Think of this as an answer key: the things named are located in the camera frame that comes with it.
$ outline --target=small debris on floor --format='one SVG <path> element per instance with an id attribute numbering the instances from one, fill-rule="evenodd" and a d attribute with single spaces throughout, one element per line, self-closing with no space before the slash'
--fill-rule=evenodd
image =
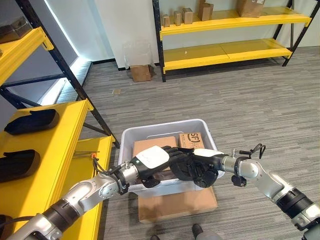
<path id="1" fill-rule="evenodd" d="M 112 91 L 112 96 L 114 96 L 114 95 L 120 95 L 121 94 L 121 89 L 120 88 L 115 88 L 115 89 L 113 89 L 113 91 Z"/>

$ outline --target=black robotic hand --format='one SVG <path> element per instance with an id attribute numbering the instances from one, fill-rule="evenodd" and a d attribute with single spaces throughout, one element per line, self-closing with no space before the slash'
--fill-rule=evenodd
<path id="1" fill-rule="evenodd" d="M 182 181 L 193 181 L 201 188 L 212 186 L 218 178 L 219 165 L 225 154 L 209 149 L 179 150 L 186 157 L 171 162 L 170 169 L 174 175 Z"/>
<path id="2" fill-rule="evenodd" d="M 185 159 L 187 154 L 177 147 L 153 146 L 138 153 L 131 161 L 134 164 L 139 179 L 146 188 L 153 188 L 160 183 L 153 175 L 168 168 L 172 163 Z"/>

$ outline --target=black shoe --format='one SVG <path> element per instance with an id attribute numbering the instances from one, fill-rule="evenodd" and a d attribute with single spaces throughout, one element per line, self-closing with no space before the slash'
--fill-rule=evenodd
<path id="1" fill-rule="evenodd" d="M 204 231 L 202 230 L 201 226 L 199 224 L 193 224 L 192 226 L 192 233 L 193 233 L 193 236 L 194 238 L 196 239 L 197 236 L 200 234 L 200 233 L 203 233 Z"/>
<path id="2" fill-rule="evenodd" d="M 150 238 L 150 240 L 160 240 L 160 238 L 159 238 L 158 236 L 156 236 L 156 235 L 153 235 L 153 236 Z"/>

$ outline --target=yellow shelf board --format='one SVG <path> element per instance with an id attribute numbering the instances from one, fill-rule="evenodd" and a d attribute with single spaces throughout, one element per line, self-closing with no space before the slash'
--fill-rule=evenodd
<path id="1" fill-rule="evenodd" d="M 113 136 L 80 140 L 75 151 L 99 151 L 99 164 L 107 169 L 110 161 Z M 62 195 L 77 182 L 91 179 L 94 175 L 93 163 L 90 155 L 73 158 L 63 185 Z M 102 202 L 80 217 L 64 234 L 61 240 L 96 240 L 98 237 Z"/>
<path id="2" fill-rule="evenodd" d="M 197 15 L 194 14 L 193 21 L 192 24 L 182 23 L 180 26 L 176 26 L 175 24 L 167 27 L 162 26 L 160 38 L 162 39 L 163 36 L 174 34 L 262 25 L 304 23 L 307 26 L 311 18 L 297 13 L 288 7 L 280 6 L 263 8 L 260 17 L 239 17 L 236 10 L 224 10 L 214 11 L 212 20 L 208 21 L 200 21 Z"/>
<path id="3" fill-rule="evenodd" d="M 292 52 L 273 38 L 192 46 L 163 51 L 164 71 L 291 56 Z"/>
<path id="4" fill-rule="evenodd" d="M 13 218 L 42 213 L 56 202 L 63 188 L 71 159 L 88 110 L 88 100 L 19 109 L 10 121 L 29 111 L 55 109 L 59 122 L 52 129 L 21 135 L 0 133 L 0 157 L 4 152 L 34 149 L 40 154 L 37 171 L 28 177 L 0 183 L 0 213 Z M 24 223 L 18 222 L 15 230 Z"/>
<path id="5" fill-rule="evenodd" d="M 22 39 L 0 44 L 3 52 L 0 56 L 0 86 L 41 44 L 46 50 L 54 49 L 41 27 L 32 29 Z"/>

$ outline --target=clear plastic container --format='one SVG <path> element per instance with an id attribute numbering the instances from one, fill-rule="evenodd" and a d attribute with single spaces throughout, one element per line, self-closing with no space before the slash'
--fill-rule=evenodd
<path id="1" fill-rule="evenodd" d="M 178 142 L 179 134 L 182 133 L 201 133 L 204 147 L 206 149 L 217 150 L 207 124 L 201 119 L 138 126 L 128 128 L 122 133 L 118 164 L 120 165 L 132 159 L 135 141 L 175 136 L 176 141 Z M 219 171 L 218 178 L 221 178 L 223 175 L 224 172 Z M 203 188 L 195 185 L 192 181 L 181 181 L 177 178 L 163 180 L 159 185 L 153 188 L 146 188 L 142 184 L 134 184 L 129 187 L 130 192 L 143 198 L 198 191 L 202 189 Z"/>
<path id="2" fill-rule="evenodd" d="M 124 64 L 130 66 L 152 65 L 154 67 L 150 42 L 145 39 L 128 41 L 123 44 Z"/>

